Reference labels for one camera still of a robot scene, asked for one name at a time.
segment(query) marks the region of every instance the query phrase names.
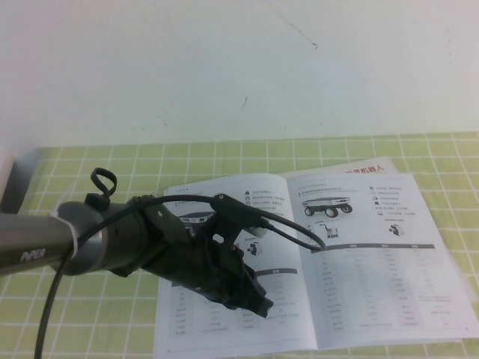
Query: white object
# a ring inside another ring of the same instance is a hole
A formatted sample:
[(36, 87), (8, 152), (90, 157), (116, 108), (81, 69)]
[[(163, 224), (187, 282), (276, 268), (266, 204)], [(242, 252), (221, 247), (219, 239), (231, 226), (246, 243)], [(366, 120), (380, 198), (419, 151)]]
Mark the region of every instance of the white object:
[(479, 130), (477, 0), (1, 1), (0, 24), (8, 146)]
[[(334, 222), (341, 237), (326, 239), (324, 252), (311, 253), (267, 233), (260, 240), (261, 261), (245, 256), (246, 264), (264, 274), (258, 280), (275, 302), (267, 319), (227, 310), (161, 280), (155, 358), (219, 358), (479, 337), (476, 315), (412, 175), (312, 174), (286, 181), (249, 174), (173, 187), (167, 194), (218, 191), (236, 199), (249, 191), (253, 206), (272, 207), (271, 212), (304, 225), (311, 224), (311, 218), (303, 212), (302, 201), (317, 192), (351, 197), (355, 210)], [(270, 203), (265, 203), (265, 191), (274, 198)], [(388, 207), (396, 209), (385, 209), (379, 216), (372, 196), (395, 202)], [(206, 208), (202, 203), (179, 203), (171, 211), (182, 215)], [(407, 228), (400, 240), (387, 231), (394, 222)], [(239, 246), (245, 247), (248, 238), (249, 234), (240, 235)]]
[(13, 167), (13, 157), (5, 148), (0, 146), (0, 201), (3, 197), (10, 172)]

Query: cutting mat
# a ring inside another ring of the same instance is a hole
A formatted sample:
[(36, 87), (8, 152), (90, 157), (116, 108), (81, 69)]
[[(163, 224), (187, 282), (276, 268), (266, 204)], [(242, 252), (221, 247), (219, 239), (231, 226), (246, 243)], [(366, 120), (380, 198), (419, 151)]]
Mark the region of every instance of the cutting mat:
[[(240, 173), (281, 173), (390, 156), (412, 172), (460, 268), (479, 292), (479, 137), (476, 132), (202, 144), (46, 148), (31, 181), (23, 214), (47, 215), (75, 182), (67, 200), (95, 188), (89, 173), (118, 176), (114, 201), (160, 195), (171, 185)], [(0, 359), (31, 358), (43, 303), (53, 279), (38, 269), (0, 279)], [(138, 271), (66, 277), (46, 336), (45, 358), (151, 358), (158, 280)], [(295, 352), (277, 358), (479, 357), (479, 340)]]

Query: printed icon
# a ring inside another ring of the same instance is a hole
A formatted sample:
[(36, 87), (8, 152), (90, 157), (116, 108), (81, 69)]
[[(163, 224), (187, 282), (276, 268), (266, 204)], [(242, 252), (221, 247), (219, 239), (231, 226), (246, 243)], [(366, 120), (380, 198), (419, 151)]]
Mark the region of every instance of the printed icon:
[(249, 245), (247, 251), (253, 256), (263, 253), (263, 246), (259, 242), (253, 242)]
[(392, 234), (398, 237), (404, 236), (404, 229), (399, 224), (392, 224), (391, 228), (389, 228), (389, 232), (392, 232)]
[(337, 228), (335, 228), (335, 227), (329, 228), (325, 224), (320, 224), (320, 226), (324, 226), (326, 228), (326, 235), (328, 236), (328, 238), (339, 237)]

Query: wheeled robot picture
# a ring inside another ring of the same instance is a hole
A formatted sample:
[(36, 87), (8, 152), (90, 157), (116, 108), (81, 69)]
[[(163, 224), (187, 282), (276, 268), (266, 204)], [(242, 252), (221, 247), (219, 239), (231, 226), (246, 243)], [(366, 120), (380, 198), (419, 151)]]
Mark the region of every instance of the wheeled robot picture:
[(349, 197), (323, 197), (315, 200), (305, 200), (302, 206), (305, 207), (305, 214), (312, 216), (315, 212), (324, 212), (328, 217), (334, 218), (339, 214), (338, 209), (344, 213), (351, 213), (353, 208), (349, 204)]

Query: product manual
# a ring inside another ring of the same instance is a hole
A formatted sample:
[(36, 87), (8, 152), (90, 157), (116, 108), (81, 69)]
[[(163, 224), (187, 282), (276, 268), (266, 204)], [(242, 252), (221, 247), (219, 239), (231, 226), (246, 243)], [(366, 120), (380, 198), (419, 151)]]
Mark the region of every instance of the product manual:
[[(362, 174), (243, 174), (169, 188), (165, 194), (227, 194), (301, 224), (327, 248), (306, 250), (275, 233), (239, 235), (245, 263), (274, 301), (266, 318), (161, 280), (155, 358), (479, 337), (476, 315), (413, 176), (376, 172), (381, 165)], [(169, 209), (193, 229), (213, 212), (204, 203), (171, 203)]]

